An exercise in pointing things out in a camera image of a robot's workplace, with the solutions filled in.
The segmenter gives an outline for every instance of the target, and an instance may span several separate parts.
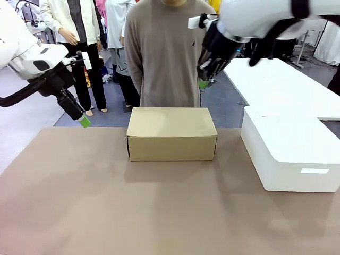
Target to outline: gray shorts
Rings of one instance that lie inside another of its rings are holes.
[[[113,65],[117,65],[117,73],[130,76],[128,70],[128,64],[126,63],[125,58],[125,50],[124,48],[113,49],[110,48],[111,51],[111,60]]]

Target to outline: black shirt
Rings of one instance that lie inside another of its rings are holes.
[[[86,43],[86,33],[85,26],[83,23],[83,18],[81,16],[80,0],[67,0],[70,9],[71,18],[75,24],[76,31],[79,35],[79,42]]]

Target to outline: hand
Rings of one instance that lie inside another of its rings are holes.
[[[101,49],[102,49],[102,45],[101,45],[101,42],[99,40],[97,40],[97,49],[98,49],[98,51],[101,51]]]
[[[122,35],[119,36],[119,42],[124,46],[124,37],[122,37]]]
[[[71,45],[77,45],[77,39],[75,37],[75,35],[63,28],[60,28],[58,33],[60,33],[65,39],[66,41],[68,41]]]

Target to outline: white shirt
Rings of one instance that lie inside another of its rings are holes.
[[[99,24],[93,0],[81,0],[81,16],[83,19],[87,44],[95,44],[100,37]],[[58,33],[60,28],[73,33],[80,40],[77,28],[71,18],[67,0],[40,0],[40,15],[46,25],[56,33],[57,41],[68,43]]]
[[[108,48],[123,48],[119,42],[119,35],[122,33],[122,37],[125,37],[126,16],[135,4],[135,0],[106,0]]]

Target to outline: brown sweater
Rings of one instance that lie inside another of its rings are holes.
[[[197,62],[205,35],[188,29],[188,18],[212,14],[203,0],[169,7],[141,0],[128,13],[125,51],[141,107],[200,107]]]

